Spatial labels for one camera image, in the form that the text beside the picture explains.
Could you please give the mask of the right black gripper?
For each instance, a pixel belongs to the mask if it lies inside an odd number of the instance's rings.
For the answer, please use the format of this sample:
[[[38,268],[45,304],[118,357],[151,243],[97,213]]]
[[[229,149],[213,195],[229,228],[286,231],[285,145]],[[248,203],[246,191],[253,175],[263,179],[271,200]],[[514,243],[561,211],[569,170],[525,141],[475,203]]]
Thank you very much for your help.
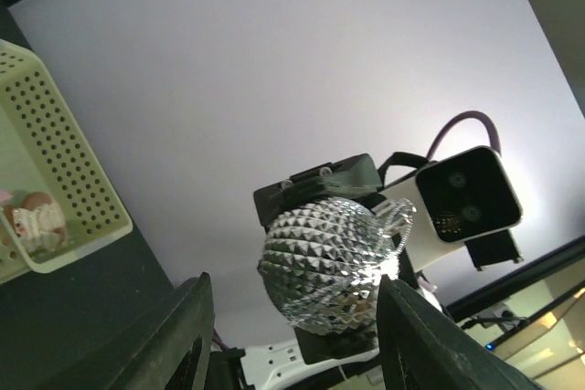
[[[379,266],[388,236],[375,214],[385,202],[367,154],[324,163],[256,190],[265,232],[257,270],[292,326],[307,363],[377,346]]]

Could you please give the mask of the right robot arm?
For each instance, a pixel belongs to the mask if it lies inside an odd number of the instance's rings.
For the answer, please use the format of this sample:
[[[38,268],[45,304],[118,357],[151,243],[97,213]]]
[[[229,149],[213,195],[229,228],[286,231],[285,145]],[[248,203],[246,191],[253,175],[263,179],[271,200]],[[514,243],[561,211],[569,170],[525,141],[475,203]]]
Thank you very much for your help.
[[[292,341],[249,348],[246,378],[259,388],[308,388],[336,361],[376,346],[374,305],[368,292],[351,291],[341,273],[351,252],[344,199],[351,211],[375,193],[381,180],[363,153],[323,163],[256,190],[254,203],[266,233],[258,271],[272,304],[288,323]]]

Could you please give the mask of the silver ball ornament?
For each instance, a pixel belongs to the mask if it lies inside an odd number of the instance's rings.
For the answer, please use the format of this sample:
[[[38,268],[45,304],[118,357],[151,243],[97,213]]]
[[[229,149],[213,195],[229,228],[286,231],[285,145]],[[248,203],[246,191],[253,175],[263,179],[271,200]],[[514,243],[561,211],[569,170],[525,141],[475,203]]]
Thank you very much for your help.
[[[293,328],[316,335],[371,325],[379,283],[398,277],[416,212],[406,198],[374,213],[327,197],[280,214],[257,267],[272,304]]]

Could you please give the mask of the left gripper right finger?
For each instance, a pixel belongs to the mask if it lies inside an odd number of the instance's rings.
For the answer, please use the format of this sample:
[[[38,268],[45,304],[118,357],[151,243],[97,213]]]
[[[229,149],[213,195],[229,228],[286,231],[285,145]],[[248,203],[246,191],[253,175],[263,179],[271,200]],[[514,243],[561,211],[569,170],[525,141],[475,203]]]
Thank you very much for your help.
[[[541,387],[488,352],[400,279],[384,276],[380,281],[377,328],[387,389]]]

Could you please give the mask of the yellow-green plastic basket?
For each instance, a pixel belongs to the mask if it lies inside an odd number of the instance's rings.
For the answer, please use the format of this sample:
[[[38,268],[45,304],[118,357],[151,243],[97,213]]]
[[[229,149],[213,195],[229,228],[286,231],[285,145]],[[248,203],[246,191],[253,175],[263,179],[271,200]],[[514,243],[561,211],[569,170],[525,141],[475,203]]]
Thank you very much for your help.
[[[68,239],[28,255],[1,206],[1,281],[48,274],[133,231],[132,220],[46,66],[32,51],[1,43],[1,203],[45,192],[60,205]]]

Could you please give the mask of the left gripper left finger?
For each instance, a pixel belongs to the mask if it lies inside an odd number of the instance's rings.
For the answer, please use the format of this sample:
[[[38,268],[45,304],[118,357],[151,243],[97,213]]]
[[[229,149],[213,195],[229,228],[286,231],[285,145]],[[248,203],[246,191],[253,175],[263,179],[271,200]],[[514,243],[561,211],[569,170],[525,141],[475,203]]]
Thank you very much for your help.
[[[214,326],[211,280],[188,279],[68,372],[69,389],[202,389]]]

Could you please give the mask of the gingerbread figure ornament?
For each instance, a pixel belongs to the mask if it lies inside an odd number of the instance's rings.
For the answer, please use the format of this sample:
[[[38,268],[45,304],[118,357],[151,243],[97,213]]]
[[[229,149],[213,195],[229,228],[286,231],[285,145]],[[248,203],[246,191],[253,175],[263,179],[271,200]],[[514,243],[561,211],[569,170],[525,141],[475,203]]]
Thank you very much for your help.
[[[66,219],[55,199],[45,192],[32,192],[18,205],[7,194],[3,213],[28,255],[55,252],[68,239]]]

